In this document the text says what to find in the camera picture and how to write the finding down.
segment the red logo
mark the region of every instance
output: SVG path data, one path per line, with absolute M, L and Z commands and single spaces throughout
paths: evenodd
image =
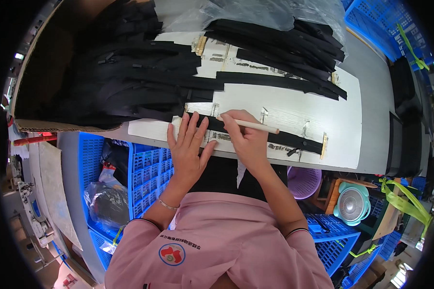
M 170 266 L 178 266 L 185 260 L 185 249 L 176 243 L 166 244 L 159 249 L 162 262 Z

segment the bangle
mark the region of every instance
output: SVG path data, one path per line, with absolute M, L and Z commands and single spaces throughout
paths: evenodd
M 171 206 L 169 206 L 169 205 L 167 205 L 166 203 L 164 203 L 161 199 L 158 199 L 159 200 L 159 202 L 161 203 L 161 205 L 163 205 L 164 207 L 166 207 L 166 208 L 168 208 L 168 209 L 171 209 L 171 210 L 177 210 L 178 208 L 180 208 L 180 205 L 178 206 L 178 207 L 171 207 Z

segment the yellow strap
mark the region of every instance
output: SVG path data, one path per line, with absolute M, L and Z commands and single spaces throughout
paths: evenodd
M 344 247 L 344 245 L 340 241 L 338 241 L 338 240 L 335 240 L 335 241 L 337 243 L 339 243 L 339 245 Z M 366 249 L 365 251 L 363 251 L 362 253 L 360 253 L 358 255 L 355 255 L 352 251 L 349 251 L 349 254 L 351 254 L 354 258 L 357 258 L 357 257 L 360 257 L 361 255 L 366 254 L 366 253 L 371 254 L 371 252 L 373 252 L 373 250 L 376 249 L 376 247 L 377 246 L 375 244 L 372 244 L 371 247 L 369 247 L 368 249 Z
M 113 244 L 114 246 L 117 246 L 116 241 L 117 241 L 117 239 L 119 238 L 119 235 L 121 234 L 121 232 L 122 232 L 122 230 L 124 229 L 124 227 L 125 227 L 125 226 L 121 226 L 121 227 L 119 228 L 119 230 L 117 231 L 116 238 L 114 238 L 114 240 L 112 241 L 112 244 Z
M 386 194 L 386 200 L 389 202 L 389 204 L 393 205 L 399 211 L 409 214 L 410 216 L 423 223 L 424 229 L 421 234 L 421 238 L 423 238 L 426 234 L 429 224 L 432 221 L 432 216 L 421 205 L 419 200 L 407 188 L 405 188 L 398 182 L 395 182 L 393 180 L 387 180 L 385 178 L 380 178 L 380 183 L 382 183 L 381 192 Z M 394 192 L 392 192 L 391 189 L 387 186 L 388 184 L 396 185 L 400 189 L 400 191 L 402 191 L 402 193 L 404 193 L 406 197 L 413 203 L 413 205 L 410 204 L 407 200 L 404 200 L 394 194 Z
M 411 52 L 411 54 L 413 55 L 413 57 L 415 58 L 415 63 L 418 65 L 418 67 L 419 67 L 420 69 L 426 68 L 426 70 L 429 70 L 429 67 L 426 65 L 426 63 L 424 63 L 424 61 L 422 61 L 421 59 L 419 59 L 419 58 L 415 55 L 415 53 L 413 52 L 413 49 L 411 48 L 410 41 L 408 41 L 408 38 L 407 38 L 407 36 L 405 35 L 405 31 L 404 31 L 404 29 L 402 28 L 402 26 L 401 26 L 399 23 L 397 23 L 397 27 L 399 28 L 400 35 L 402 35 L 402 38 L 404 39 L 405 44 L 407 45 L 407 47 L 408 47 L 408 49 L 410 50 L 410 52 Z

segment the red object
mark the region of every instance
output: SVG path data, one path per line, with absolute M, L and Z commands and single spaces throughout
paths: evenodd
M 54 140 L 56 140 L 56 135 L 22 138 L 20 140 L 13 141 L 13 146 L 17 147 L 17 146 L 23 146 L 23 145 L 26 145 L 29 143 L 46 142 L 46 141 L 54 141 Z
M 175 258 L 175 263 L 180 263 L 182 260 L 182 257 L 180 256 L 180 251 L 174 251 L 172 247 L 168 247 L 167 249 L 161 250 L 162 257 L 165 257 L 166 255 L 171 255 Z

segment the pink shirt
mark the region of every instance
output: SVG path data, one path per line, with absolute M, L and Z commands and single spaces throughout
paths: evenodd
M 207 289 L 225 272 L 240 289 L 333 288 L 310 233 L 286 239 L 266 202 L 193 192 L 183 198 L 175 230 L 133 220 L 104 276 L 107 289 Z

